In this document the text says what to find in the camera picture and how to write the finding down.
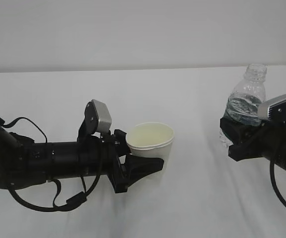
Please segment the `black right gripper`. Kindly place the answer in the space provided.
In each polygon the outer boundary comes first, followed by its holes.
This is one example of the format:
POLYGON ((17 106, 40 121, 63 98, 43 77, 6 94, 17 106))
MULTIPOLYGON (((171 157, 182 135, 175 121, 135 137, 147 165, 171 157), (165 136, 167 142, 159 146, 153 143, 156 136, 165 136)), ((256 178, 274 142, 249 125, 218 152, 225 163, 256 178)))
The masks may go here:
POLYGON ((260 157, 276 162, 285 160, 284 124, 260 122, 258 125, 246 125, 221 118, 220 128, 232 142, 228 156, 237 162, 260 157))

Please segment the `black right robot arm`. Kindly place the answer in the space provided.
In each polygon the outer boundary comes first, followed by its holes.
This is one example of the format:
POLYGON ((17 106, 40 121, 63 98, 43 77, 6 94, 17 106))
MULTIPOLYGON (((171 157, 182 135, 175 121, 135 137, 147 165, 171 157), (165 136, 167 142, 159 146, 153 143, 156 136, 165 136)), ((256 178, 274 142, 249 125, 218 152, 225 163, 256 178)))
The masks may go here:
POLYGON ((245 125, 227 118, 220 128, 232 142, 228 156, 235 161, 266 158, 286 171, 286 127, 263 121, 259 126, 245 125))

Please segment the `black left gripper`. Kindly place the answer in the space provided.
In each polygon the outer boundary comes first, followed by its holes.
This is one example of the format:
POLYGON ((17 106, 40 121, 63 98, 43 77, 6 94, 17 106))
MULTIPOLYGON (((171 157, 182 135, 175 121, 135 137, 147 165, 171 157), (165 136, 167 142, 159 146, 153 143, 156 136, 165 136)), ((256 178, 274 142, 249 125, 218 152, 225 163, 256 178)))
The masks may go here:
POLYGON ((115 193, 127 192, 137 181, 163 169, 161 158, 145 158, 129 154, 126 142, 127 133, 115 129, 114 133, 100 134, 99 137, 99 175, 106 175, 115 193), (120 158, 125 156, 122 164, 120 158))

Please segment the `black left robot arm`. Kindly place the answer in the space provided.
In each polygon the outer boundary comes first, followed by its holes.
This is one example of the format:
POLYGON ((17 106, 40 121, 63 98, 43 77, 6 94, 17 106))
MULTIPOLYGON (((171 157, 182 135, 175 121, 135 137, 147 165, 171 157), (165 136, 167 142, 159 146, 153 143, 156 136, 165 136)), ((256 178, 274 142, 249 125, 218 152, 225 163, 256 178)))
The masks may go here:
MULTIPOLYGON (((107 176, 115 193, 127 192, 140 179, 163 169, 164 160, 134 156, 125 142, 125 132, 101 137, 79 129, 76 142, 36 143, 33 139, 7 132, 0 119, 0 162, 15 190, 44 184, 52 179, 107 176)), ((0 175, 0 189, 6 189, 0 175)))

